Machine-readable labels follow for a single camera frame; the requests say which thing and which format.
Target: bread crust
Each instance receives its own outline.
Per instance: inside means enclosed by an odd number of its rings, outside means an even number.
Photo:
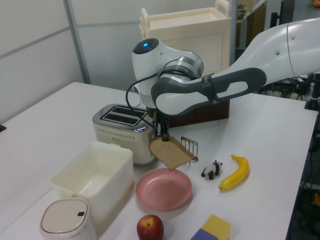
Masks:
[[[195,155],[172,136],[169,137],[169,141],[162,141],[161,137],[155,138],[150,142],[149,150],[169,170],[174,170],[195,159]]]

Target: white wall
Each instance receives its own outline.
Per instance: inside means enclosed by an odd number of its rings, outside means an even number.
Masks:
[[[141,8],[149,15],[215,6],[215,0],[70,0],[91,84],[127,90],[135,82],[132,50],[142,40]]]
[[[0,124],[82,74],[63,0],[1,0]]]

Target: toaster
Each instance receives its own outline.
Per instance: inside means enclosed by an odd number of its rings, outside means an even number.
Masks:
[[[149,150],[154,129],[140,119],[150,122],[147,110],[138,107],[133,109],[135,112],[127,105],[107,105],[93,116],[93,126],[99,142],[130,149],[133,153],[133,163],[145,165],[155,159]]]

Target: pink plate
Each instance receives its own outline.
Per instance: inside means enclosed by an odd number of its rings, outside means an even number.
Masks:
[[[192,192],[190,178],[177,169],[157,168],[148,171],[137,182],[135,194],[145,206],[168,211],[184,204]]]

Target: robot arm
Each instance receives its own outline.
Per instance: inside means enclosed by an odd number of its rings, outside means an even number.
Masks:
[[[319,26],[320,18],[315,18],[266,30],[232,66],[202,78],[203,64],[194,53],[170,48],[157,39],[144,40],[132,53],[135,75],[139,80],[159,74],[140,83],[142,101],[164,114],[180,115],[252,93],[281,79],[318,72]]]

